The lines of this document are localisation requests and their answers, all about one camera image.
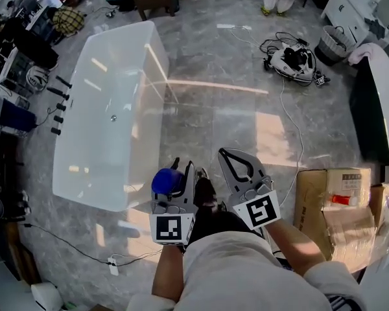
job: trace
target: wall outlet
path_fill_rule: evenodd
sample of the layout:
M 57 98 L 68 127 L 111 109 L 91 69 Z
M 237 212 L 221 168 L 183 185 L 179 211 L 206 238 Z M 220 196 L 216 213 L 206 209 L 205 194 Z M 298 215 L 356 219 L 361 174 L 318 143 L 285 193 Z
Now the wall outlet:
M 112 262 L 113 264 L 115 264 L 115 266 L 112 266 L 112 265 L 108 265 L 110 267 L 110 272 L 112 275 L 115 275 L 115 276 L 118 276 L 119 275 L 119 272 L 118 272 L 118 267 L 116 266 L 117 265 L 117 260 L 115 260 L 114 258 L 108 258 L 108 262 Z

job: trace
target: white sleeve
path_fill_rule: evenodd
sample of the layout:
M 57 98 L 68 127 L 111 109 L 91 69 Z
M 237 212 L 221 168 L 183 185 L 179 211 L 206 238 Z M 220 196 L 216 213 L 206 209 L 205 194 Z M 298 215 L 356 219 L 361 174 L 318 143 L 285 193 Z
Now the white sleeve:
M 131 297 L 127 311 L 168 311 L 173 310 L 176 303 L 171 299 L 148 295 L 137 294 Z
M 360 286 L 341 262 L 322 262 L 310 268 L 304 279 L 321 291 L 333 310 L 366 310 Z

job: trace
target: cardboard box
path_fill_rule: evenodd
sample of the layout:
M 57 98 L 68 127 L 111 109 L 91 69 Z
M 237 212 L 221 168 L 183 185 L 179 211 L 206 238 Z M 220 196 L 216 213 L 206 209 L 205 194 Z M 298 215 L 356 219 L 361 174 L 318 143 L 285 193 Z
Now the cardboard box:
M 389 253 L 389 183 L 371 188 L 369 207 L 377 228 L 371 256 L 374 262 Z
M 348 178 L 356 184 L 349 186 Z M 318 245 L 327 260 L 343 262 L 351 273 L 369 264 L 375 239 L 375 223 L 367 207 L 369 184 L 366 169 L 307 170 L 297 176 L 294 225 Z M 334 194 L 357 197 L 358 206 L 328 206 Z

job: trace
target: wicker basket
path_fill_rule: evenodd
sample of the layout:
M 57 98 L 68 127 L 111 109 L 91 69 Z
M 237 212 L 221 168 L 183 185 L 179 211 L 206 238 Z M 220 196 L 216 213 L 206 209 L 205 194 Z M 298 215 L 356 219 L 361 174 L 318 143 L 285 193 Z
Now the wicker basket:
M 344 34 L 342 27 L 326 25 L 323 28 L 320 42 L 314 52 L 317 58 L 326 65 L 342 61 L 355 49 L 356 44 Z

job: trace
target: gray tile floor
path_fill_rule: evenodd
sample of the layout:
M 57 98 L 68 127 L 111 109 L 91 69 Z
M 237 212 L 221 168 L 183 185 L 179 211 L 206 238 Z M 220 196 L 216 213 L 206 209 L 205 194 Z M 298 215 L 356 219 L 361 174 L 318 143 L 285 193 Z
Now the gray tile floor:
M 314 48 L 323 25 L 321 10 L 311 0 L 305 8 L 301 7 L 303 0 L 296 0 L 285 17 L 264 17 L 259 9 L 261 2 L 180 0 L 176 17 L 166 16 L 160 10 L 151 17 L 170 57 L 169 78 L 210 83 L 174 84 L 179 104 L 170 91 L 167 93 L 159 163 L 164 165 L 180 156 L 183 165 L 191 159 L 206 167 L 221 199 L 228 195 L 228 189 L 216 157 L 220 147 L 240 148 L 257 155 L 272 176 L 280 200 L 294 178 L 301 152 L 299 133 L 279 100 L 282 79 L 263 70 L 263 54 L 257 47 L 237 40 L 228 29 L 218 29 L 217 24 L 249 26 L 258 42 L 273 38 L 277 31 L 287 31 L 305 38 Z M 55 47 L 60 59 L 53 76 L 70 79 L 88 36 L 140 21 L 137 12 L 116 13 L 108 19 L 108 10 L 98 10 L 101 6 L 108 4 L 105 0 L 87 0 L 79 6 L 89 14 L 86 26 Z M 235 33 L 251 40 L 245 30 L 237 29 Z M 328 68 L 318 63 L 331 78 L 328 86 L 319 89 L 315 85 L 301 87 L 285 82 L 283 94 L 285 108 L 302 132 L 305 151 L 301 168 L 365 167 L 348 105 L 354 72 L 344 65 Z M 53 78 L 49 85 L 60 87 Z M 58 97 L 45 91 L 30 101 L 40 121 L 46 109 L 56 105 Z M 107 259 L 112 253 L 140 255 L 158 250 L 159 246 L 150 241 L 144 211 L 110 213 L 52 194 L 52 123 L 50 118 L 34 130 L 19 149 L 25 163 L 20 183 L 30 194 L 32 208 L 29 220 L 100 259 Z M 295 186 L 281 208 L 288 221 L 292 221 L 294 194 Z M 65 301 L 89 306 L 100 303 L 124 310 L 132 294 L 150 290 L 158 256 L 120 268 L 116 277 L 110 275 L 107 265 L 83 257 L 41 231 L 21 228 L 21 235 L 35 256 L 42 278 L 57 285 Z M 119 263 L 128 260 L 119 259 Z

